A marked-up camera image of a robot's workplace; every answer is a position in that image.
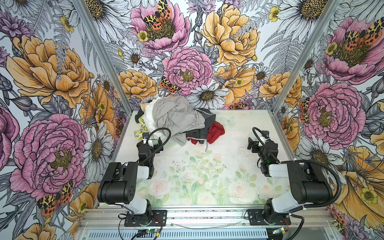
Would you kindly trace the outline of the white cloth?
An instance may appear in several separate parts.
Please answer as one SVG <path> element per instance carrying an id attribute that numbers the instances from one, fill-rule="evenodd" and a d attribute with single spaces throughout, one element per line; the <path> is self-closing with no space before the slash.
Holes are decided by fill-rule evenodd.
<path id="1" fill-rule="evenodd" d="M 155 124 L 155 120 L 153 117 L 153 111 L 154 111 L 156 101 L 157 99 L 152 100 L 150 103 L 143 104 L 141 106 L 141 109 L 144 112 L 143 120 L 147 129 L 150 131 L 150 133 L 155 129 L 157 129 L 157 125 Z"/>

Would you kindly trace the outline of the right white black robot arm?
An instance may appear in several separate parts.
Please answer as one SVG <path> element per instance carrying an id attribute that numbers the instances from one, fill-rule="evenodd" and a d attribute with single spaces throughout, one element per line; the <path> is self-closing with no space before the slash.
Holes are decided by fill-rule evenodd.
<path id="1" fill-rule="evenodd" d="M 259 156 L 257 165 L 267 178 L 285 178 L 290 189 L 279 197 L 266 201 L 258 214 L 265 225 L 289 220 L 289 215 L 308 208 L 332 204 L 341 194 L 342 183 L 335 170 L 315 160 L 278 160 L 278 144 L 268 131 L 254 127 L 254 138 L 248 140 L 248 150 Z"/>

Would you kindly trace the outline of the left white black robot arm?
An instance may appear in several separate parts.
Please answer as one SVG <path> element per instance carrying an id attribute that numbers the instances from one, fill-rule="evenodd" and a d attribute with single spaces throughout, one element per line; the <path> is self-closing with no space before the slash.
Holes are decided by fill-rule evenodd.
<path id="1" fill-rule="evenodd" d="M 110 163 L 100 183 L 97 198 L 100 203 L 120 206 L 139 219 L 152 219 L 152 206 L 149 200 L 140 197 L 136 193 L 138 180 L 150 180 L 155 172 L 155 154 L 164 149 L 169 141 L 161 138 L 155 140 L 151 146 L 149 141 L 152 134 L 137 143 L 138 157 L 135 162 Z"/>

